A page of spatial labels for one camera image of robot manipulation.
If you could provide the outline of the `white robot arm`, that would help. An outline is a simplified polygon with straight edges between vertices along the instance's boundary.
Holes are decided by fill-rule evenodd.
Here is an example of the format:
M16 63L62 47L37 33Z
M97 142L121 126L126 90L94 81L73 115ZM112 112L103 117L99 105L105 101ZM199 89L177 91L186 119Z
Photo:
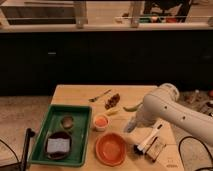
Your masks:
M170 83L150 91L133 116L134 126L151 126L161 118L213 146L213 118L180 105L179 96L178 89Z

